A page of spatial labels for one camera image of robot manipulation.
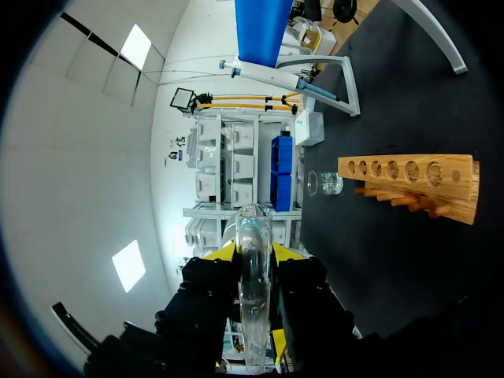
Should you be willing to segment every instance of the yellow rod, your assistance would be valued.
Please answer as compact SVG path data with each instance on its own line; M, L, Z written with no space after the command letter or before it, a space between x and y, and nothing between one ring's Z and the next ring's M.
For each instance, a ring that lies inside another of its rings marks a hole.
M273 110L291 110L288 106L272 106ZM258 104L198 104L198 108L258 108L264 109L264 105Z
M213 96L212 99L214 100L266 100L265 96ZM282 101L281 97L272 97L273 101ZM297 102L300 103L301 100L298 100L296 98L286 100L290 102Z

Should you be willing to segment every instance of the blue storage box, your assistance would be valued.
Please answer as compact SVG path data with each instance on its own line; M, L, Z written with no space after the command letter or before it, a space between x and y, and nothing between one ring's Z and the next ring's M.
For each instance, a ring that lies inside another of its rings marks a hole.
M235 0L241 61L276 67L292 0Z
M291 175L278 175L271 172L269 201L275 211L289 211L291 208Z
M292 137L277 136L271 142L271 170L280 175L292 173Z

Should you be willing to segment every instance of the metal shelving unit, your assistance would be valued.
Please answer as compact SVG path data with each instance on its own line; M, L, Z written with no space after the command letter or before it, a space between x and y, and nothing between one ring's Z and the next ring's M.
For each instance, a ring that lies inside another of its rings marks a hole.
M232 122L245 122L252 124L254 128L254 175L252 178L252 203L258 203L258 170L259 170L259 128L268 127L266 124L261 125L262 120L271 120L272 117L278 120L281 119L285 123L285 129L291 133L292 138L295 138L295 118L285 112L273 111L265 113L262 110L254 109L206 109L204 115L195 116L197 118L198 127L202 121L216 121L220 124ZM219 146L221 140L221 130L215 135L216 144ZM291 230L292 222L302 219L302 210L294 203L296 184L297 184L297 158L295 156L295 143L292 149L292 180L291 180L291 207L289 211L276 212L270 203L262 203L271 209L272 218L274 221L285 221L285 247L291 245ZM214 219L217 222L217 239L219 245L222 243L222 223L221 221L228 220L235 215L236 208L232 208L231 204L223 203L221 196L221 151L217 148L217 161L219 162L215 168L216 180L216 202L197 201L191 209L183 209L185 217Z

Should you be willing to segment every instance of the black floor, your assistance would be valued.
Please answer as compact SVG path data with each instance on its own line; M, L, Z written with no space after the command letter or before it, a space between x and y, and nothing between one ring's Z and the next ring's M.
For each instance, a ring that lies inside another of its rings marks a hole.
M388 335L483 287L500 270L504 253L501 89L486 64L488 54L460 17L437 2L423 3L469 72L455 75L428 35L382 0L339 52L351 59L361 116L317 103L325 141L306 148L306 175L337 170L339 156L472 154L480 162L480 202L476 223L468 226L355 195L358 181L345 180L338 196L310 198L305 192L302 242L324 262L329 283L365 334ZM316 84L343 96L342 80L340 70L328 66Z

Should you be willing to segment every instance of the transparent cylinder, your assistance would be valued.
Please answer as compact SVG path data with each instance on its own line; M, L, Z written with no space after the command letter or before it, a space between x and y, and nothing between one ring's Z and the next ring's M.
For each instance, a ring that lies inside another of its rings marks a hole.
M315 172L308 174L308 195L338 195L343 190L343 179L336 172Z
M265 369L271 289L272 217L267 208L251 204L238 210L236 251L243 258L239 304L246 370L260 374Z

